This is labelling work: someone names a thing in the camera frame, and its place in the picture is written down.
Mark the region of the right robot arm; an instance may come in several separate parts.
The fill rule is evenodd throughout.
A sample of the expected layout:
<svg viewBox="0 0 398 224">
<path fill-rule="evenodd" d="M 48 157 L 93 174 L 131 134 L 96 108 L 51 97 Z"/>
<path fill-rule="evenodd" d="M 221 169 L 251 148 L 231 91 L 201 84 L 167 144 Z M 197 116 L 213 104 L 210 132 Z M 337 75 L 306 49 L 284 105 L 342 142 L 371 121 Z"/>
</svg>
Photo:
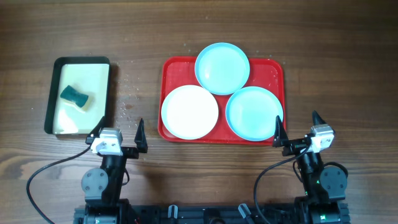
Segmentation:
<svg viewBox="0 0 398 224">
<path fill-rule="evenodd" d="M 279 116 L 275 119 L 273 146 L 282 147 L 283 156 L 292 156 L 294 169 L 305 190 L 304 197 L 294 201 L 297 223 L 344 223 L 349 218 L 339 202 L 346 198 L 348 170 L 337 162 L 324 163 L 320 153 L 328 149 L 334 129 L 316 112 L 312 112 L 313 126 L 300 139 L 289 139 Z"/>
</svg>

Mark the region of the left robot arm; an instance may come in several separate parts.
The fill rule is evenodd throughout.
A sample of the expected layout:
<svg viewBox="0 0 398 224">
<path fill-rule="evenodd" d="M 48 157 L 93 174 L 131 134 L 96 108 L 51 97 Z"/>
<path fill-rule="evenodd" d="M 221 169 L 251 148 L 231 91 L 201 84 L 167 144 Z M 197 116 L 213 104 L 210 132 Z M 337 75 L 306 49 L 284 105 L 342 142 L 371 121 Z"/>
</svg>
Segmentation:
<svg viewBox="0 0 398 224">
<path fill-rule="evenodd" d="M 102 157 L 99 168 L 87 171 L 81 180 L 86 205 L 76 211 L 74 223 L 137 223 L 136 214 L 129 200 L 121 199 L 121 189 L 125 185 L 128 159 L 138 159 L 140 153 L 148 151 L 144 121 L 140 120 L 134 147 L 122 145 L 123 136 L 118 128 L 106 128 L 105 118 L 101 118 L 87 135 L 86 144 L 96 155 Z"/>
</svg>

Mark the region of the light blue top plate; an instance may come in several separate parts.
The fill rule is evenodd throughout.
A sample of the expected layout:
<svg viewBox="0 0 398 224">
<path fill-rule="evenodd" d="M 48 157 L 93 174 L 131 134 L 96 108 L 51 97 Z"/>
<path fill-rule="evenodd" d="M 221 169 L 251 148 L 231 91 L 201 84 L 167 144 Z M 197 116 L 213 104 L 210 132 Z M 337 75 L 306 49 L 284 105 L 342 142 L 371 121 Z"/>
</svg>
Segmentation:
<svg viewBox="0 0 398 224">
<path fill-rule="evenodd" d="M 218 42 L 205 47 L 195 61 L 198 83 L 215 95 L 230 95 L 248 81 L 250 64 L 246 54 L 237 46 Z"/>
</svg>

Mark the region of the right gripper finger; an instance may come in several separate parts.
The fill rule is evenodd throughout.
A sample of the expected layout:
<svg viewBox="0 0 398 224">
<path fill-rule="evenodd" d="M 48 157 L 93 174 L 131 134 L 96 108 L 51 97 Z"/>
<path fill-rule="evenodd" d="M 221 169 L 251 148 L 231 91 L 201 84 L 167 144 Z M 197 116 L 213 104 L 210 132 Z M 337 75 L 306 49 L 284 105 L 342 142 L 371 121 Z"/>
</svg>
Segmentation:
<svg viewBox="0 0 398 224">
<path fill-rule="evenodd" d="M 273 147 L 282 147 L 287 146 L 289 144 L 289 138 L 283 126 L 282 120 L 280 116 L 277 115 L 275 119 L 275 132 L 274 132 L 274 140 L 272 143 Z"/>
<path fill-rule="evenodd" d="M 321 118 L 321 116 L 315 110 L 312 112 L 312 121 L 314 126 L 326 124 L 326 122 Z"/>
</svg>

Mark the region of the green yellow sponge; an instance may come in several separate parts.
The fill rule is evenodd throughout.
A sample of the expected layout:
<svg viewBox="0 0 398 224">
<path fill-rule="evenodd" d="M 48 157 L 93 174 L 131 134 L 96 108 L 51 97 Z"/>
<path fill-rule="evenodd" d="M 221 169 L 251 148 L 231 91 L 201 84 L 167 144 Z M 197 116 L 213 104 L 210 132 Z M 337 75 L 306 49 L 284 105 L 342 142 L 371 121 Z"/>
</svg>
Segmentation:
<svg viewBox="0 0 398 224">
<path fill-rule="evenodd" d="M 61 92 L 60 98 L 81 111 L 87 111 L 93 99 L 92 96 L 82 93 L 70 85 Z"/>
</svg>

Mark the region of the light blue plate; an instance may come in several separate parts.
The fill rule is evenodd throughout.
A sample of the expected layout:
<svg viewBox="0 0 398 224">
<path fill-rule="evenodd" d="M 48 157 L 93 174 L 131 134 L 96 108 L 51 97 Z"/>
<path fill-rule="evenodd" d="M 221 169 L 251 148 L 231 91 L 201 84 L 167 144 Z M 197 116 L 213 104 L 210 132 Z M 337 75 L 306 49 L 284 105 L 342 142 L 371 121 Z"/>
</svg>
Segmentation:
<svg viewBox="0 0 398 224">
<path fill-rule="evenodd" d="M 275 94 L 265 88 L 248 86 L 231 95 L 225 117 L 237 136 L 259 142 L 273 137 L 276 117 L 283 120 L 284 110 Z"/>
<path fill-rule="evenodd" d="M 215 95 L 230 95 L 248 81 L 250 64 L 246 54 L 237 46 L 218 42 L 205 47 L 195 61 L 198 83 Z"/>
</svg>

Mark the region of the white plate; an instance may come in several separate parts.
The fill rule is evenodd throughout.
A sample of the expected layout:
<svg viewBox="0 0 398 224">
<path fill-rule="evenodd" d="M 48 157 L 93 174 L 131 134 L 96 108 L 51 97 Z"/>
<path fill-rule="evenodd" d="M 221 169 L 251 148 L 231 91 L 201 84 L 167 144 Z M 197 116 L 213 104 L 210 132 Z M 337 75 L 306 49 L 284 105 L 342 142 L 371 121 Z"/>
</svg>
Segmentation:
<svg viewBox="0 0 398 224">
<path fill-rule="evenodd" d="M 166 96 L 160 115 L 172 135 L 194 140 L 206 136 L 215 127 L 219 109 L 209 91 L 196 85 L 184 85 Z"/>
</svg>

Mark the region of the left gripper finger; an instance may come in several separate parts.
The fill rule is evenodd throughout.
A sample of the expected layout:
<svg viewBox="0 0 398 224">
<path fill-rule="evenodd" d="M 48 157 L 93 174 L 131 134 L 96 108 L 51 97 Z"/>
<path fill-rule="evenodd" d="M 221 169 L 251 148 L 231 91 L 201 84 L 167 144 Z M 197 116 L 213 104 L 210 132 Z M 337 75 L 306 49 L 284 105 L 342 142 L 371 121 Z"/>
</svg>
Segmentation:
<svg viewBox="0 0 398 224">
<path fill-rule="evenodd" d="M 134 142 L 136 143 L 136 148 L 140 153 L 147 153 L 148 145 L 144 131 L 144 120 L 142 118 L 138 124 Z"/>
<path fill-rule="evenodd" d="M 104 128 L 105 124 L 106 124 L 106 118 L 103 116 L 98 122 L 98 124 L 89 133 L 88 137 L 97 138 L 100 135 L 100 131 Z"/>
</svg>

